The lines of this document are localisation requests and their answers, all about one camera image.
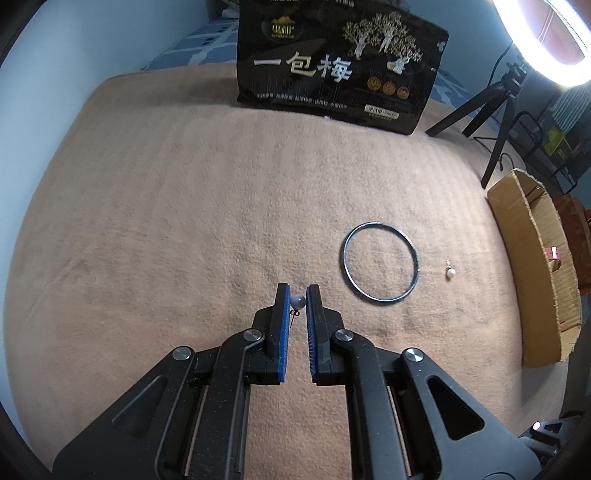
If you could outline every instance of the tripod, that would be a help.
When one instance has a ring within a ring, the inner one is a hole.
[[[486,87],[474,98],[468,100],[464,105],[450,113],[439,123],[433,125],[426,132],[430,137],[435,137],[437,134],[443,132],[446,128],[452,126],[481,106],[482,109],[480,109],[474,119],[462,132],[466,137],[469,137],[482,124],[484,124],[484,122],[486,122],[486,120],[488,120],[492,114],[503,105],[503,103],[506,102],[505,113],[503,114],[503,120],[501,121],[499,135],[496,138],[491,159],[486,166],[486,170],[480,182],[482,188],[486,188],[491,180],[492,173],[495,171],[495,166],[499,161],[505,141],[509,137],[509,130],[511,130],[513,117],[515,116],[515,98],[521,91],[521,86],[523,85],[525,75],[527,74],[523,65],[520,66],[516,63],[508,63],[507,66],[509,67],[509,71],[503,75],[500,82],[493,83]]]

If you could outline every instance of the pearl earring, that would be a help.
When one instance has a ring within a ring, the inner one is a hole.
[[[445,272],[445,276],[447,277],[448,280],[451,280],[453,277],[456,276],[457,272],[456,269],[452,267],[452,264],[450,263],[449,259],[446,260],[446,272]]]

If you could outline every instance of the blue patterned cloth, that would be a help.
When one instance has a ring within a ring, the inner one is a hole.
[[[237,43],[238,20],[219,18],[182,39],[152,60],[144,70],[191,64],[236,63]],[[470,98],[470,94],[450,73],[439,69],[431,98],[457,108]]]

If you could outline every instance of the metal screw head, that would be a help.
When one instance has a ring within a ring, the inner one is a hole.
[[[351,332],[350,330],[341,328],[341,330],[337,330],[335,332],[335,337],[337,340],[340,340],[341,342],[348,342],[350,340],[353,340],[353,332]]]
[[[425,355],[418,348],[408,348],[404,351],[404,356],[409,362],[420,362]]]
[[[180,346],[173,350],[175,360],[189,360],[191,358],[191,349],[188,346]]]
[[[256,328],[250,328],[246,332],[244,332],[243,336],[247,342],[256,342],[257,340],[260,340],[262,338],[262,333],[260,330],[257,330]]]

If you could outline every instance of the cardboard box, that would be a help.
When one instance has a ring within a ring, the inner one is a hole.
[[[513,270],[525,367],[564,361],[581,331],[581,298],[560,217],[544,186],[515,169],[487,194]],[[557,247],[555,272],[544,248]]]

